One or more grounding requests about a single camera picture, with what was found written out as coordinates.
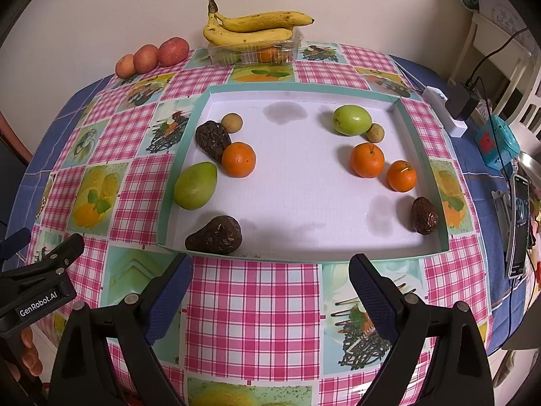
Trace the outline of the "person's left hand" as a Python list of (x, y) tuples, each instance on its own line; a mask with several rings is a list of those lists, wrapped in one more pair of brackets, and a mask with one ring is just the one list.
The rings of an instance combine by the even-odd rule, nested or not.
[(43, 364), (33, 341), (32, 329), (30, 327), (23, 329), (20, 333), (20, 339), (23, 344), (20, 352), (22, 363), (31, 376), (39, 377), (43, 371)]

